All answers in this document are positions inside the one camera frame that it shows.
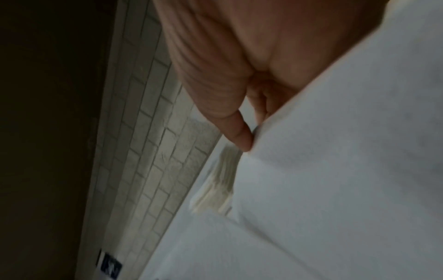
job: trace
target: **white brick wall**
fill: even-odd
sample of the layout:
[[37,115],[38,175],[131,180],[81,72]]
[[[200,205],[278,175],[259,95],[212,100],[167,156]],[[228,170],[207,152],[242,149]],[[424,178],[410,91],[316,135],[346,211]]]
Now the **white brick wall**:
[[138,279],[219,137],[192,111],[154,6],[118,0],[76,280],[100,248]]

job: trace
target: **dark wall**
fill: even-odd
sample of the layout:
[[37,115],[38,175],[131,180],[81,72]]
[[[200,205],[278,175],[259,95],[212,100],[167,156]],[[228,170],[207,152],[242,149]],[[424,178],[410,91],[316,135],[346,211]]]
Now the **dark wall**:
[[4,2],[0,279],[74,279],[115,1]]

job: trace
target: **human hand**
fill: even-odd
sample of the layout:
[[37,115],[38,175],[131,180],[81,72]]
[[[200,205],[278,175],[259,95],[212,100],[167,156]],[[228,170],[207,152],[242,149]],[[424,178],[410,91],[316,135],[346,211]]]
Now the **human hand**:
[[386,0],[155,0],[171,60],[200,112],[241,150],[260,124],[381,21]]

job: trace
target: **white fabric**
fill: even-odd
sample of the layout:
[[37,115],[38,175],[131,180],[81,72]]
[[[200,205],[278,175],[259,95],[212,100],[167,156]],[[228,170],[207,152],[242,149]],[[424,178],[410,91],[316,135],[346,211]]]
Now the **white fabric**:
[[[248,230],[189,229],[158,277],[308,278],[257,253],[268,240],[316,279],[442,278],[442,1],[404,8],[265,122],[232,213]],[[265,273],[274,266],[288,274]]]

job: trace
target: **hand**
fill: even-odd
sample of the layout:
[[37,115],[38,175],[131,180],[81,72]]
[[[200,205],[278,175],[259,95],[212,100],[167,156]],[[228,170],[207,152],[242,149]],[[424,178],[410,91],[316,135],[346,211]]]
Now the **hand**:
[[200,112],[241,150],[260,124],[381,21],[386,0],[155,0],[171,60]]

